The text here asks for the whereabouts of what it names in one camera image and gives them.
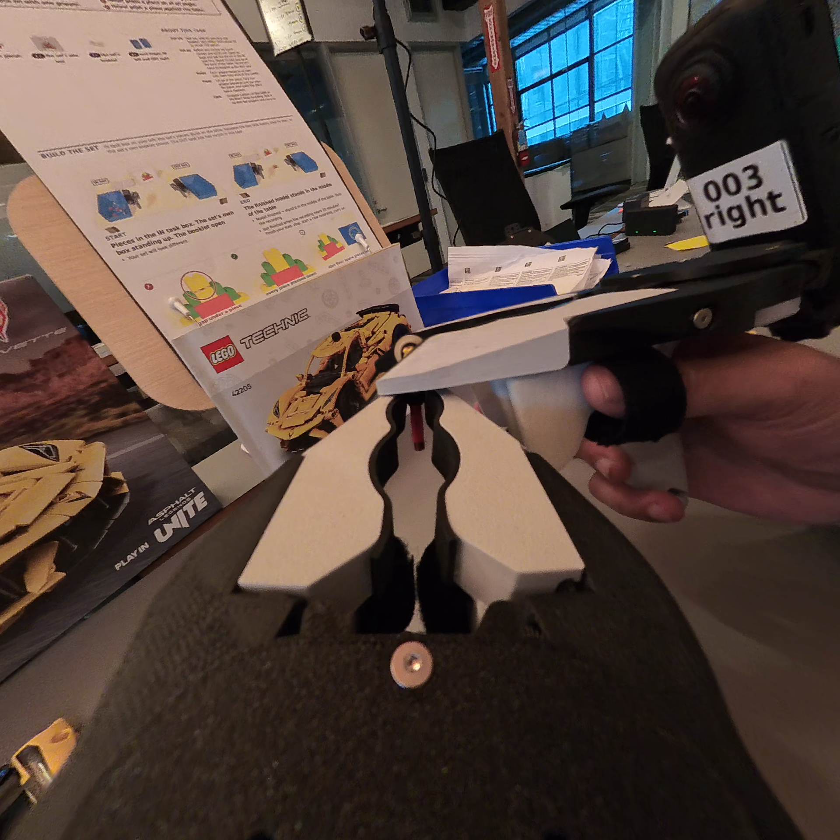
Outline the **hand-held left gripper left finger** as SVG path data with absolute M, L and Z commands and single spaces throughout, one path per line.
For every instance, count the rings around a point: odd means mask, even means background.
M 330 602 L 348 612 L 371 594 L 370 560 L 385 528 L 371 477 L 375 447 L 392 431 L 379 397 L 303 456 L 238 586 Z

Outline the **small black red-pin brick assembly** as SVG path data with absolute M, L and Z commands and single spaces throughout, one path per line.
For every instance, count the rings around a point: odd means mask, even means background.
M 401 333 L 397 341 L 392 346 L 392 358 L 388 364 L 383 367 L 382 373 L 384 376 L 390 374 L 393 368 L 413 352 L 423 338 L 414 333 Z M 424 405 L 425 392 L 405 392 L 398 394 L 396 400 L 403 404 L 404 407 L 393 406 L 388 409 L 390 412 L 388 417 L 392 420 L 392 425 L 396 429 L 395 435 L 399 435 L 405 427 L 406 414 L 410 417 L 411 434 L 413 446 L 416 451 L 423 451 L 425 449 L 425 425 L 424 425 Z

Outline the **white paper sheets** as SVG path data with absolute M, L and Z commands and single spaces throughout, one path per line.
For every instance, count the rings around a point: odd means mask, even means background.
M 448 249 L 447 292 L 548 285 L 563 295 L 593 288 L 610 265 L 595 247 L 454 246 Z

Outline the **yellow brick car body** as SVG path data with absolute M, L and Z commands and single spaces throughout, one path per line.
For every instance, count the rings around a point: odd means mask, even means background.
M 2 763 L 2 824 L 37 804 L 69 759 L 77 739 L 77 732 L 68 720 L 59 717 Z

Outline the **black office chair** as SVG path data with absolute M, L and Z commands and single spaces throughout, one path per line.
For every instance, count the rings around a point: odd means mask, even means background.
M 571 220 L 542 228 L 502 131 L 429 156 L 465 245 L 541 246 L 581 238 Z

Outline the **dark car set box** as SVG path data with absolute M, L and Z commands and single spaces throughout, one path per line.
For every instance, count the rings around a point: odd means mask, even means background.
M 33 277 L 1 330 L 6 679 L 221 507 Z

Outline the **instruction poster board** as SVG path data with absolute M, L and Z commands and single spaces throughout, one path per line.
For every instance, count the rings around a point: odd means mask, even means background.
M 2 2 L 2 132 L 207 394 L 388 246 L 225 2 Z

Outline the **black electronic box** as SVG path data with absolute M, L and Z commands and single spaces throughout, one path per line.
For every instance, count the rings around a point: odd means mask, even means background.
M 676 203 L 650 205 L 647 195 L 623 202 L 623 230 L 627 237 L 672 235 L 678 222 Z

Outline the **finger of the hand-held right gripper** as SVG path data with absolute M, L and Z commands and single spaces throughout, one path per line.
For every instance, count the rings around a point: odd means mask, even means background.
M 548 299 L 441 324 L 377 381 L 380 396 L 560 371 L 651 343 L 642 309 L 675 288 Z

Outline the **blue plastic bin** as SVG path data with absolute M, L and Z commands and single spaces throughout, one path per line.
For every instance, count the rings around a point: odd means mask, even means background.
M 541 248 L 571 249 L 572 247 L 595 247 L 598 256 L 611 261 L 605 277 L 618 272 L 616 252 L 613 241 L 608 236 L 585 238 L 562 243 L 544 245 Z M 551 286 L 514 287 L 496 290 L 471 290 L 466 292 L 447 292 L 448 267 L 430 277 L 418 281 L 413 286 L 413 294 L 423 323 L 427 327 L 458 319 L 466 319 L 480 314 L 504 308 L 512 308 L 526 303 L 568 297 L 578 292 L 555 295 Z

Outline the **black stand pole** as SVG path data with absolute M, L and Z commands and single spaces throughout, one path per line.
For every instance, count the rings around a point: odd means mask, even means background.
M 413 130 L 413 121 L 406 94 L 403 70 L 398 56 L 398 44 L 396 43 L 394 28 L 385 1 L 373 1 L 373 16 L 374 26 L 376 28 L 375 39 L 384 59 L 385 70 L 395 104 L 396 117 L 402 135 L 408 170 L 413 184 L 413 192 L 421 218 L 423 243 L 432 271 L 438 272 L 444 267 L 442 252 L 437 229 L 434 225 L 432 207 L 427 196 L 417 139 Z

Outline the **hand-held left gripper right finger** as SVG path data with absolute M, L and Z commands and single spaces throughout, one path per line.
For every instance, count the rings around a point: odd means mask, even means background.
M 581 581 L 583 560 L 519 441 L 452 392 L 437 396 L 435 433 L 458 456 L 443 487 L 455 583 L 488 605 Z

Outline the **person's right hand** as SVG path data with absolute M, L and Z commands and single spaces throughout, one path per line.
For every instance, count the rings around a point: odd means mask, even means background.
M 757 518 L 838 524 L 839 360 L 744 333 L 694 338 L 673 361 L 688 496 Z

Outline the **white instruction booklet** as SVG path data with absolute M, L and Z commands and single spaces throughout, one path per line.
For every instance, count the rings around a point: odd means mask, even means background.
M 366 407 L 394 344 L 422 327 L 391 245 L 173 344 L 267 477 Z

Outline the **wooden post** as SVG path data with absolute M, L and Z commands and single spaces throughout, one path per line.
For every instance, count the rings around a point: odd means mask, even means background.
M 485 44 L 497 130 L 504 135 L 511 157 L 521 174 L 522 163 L 527 154 L 521 151 L 519 143 L 523 124 L 519 114 L 506 3 L 504 1 L 478 1 L 477 7 Z

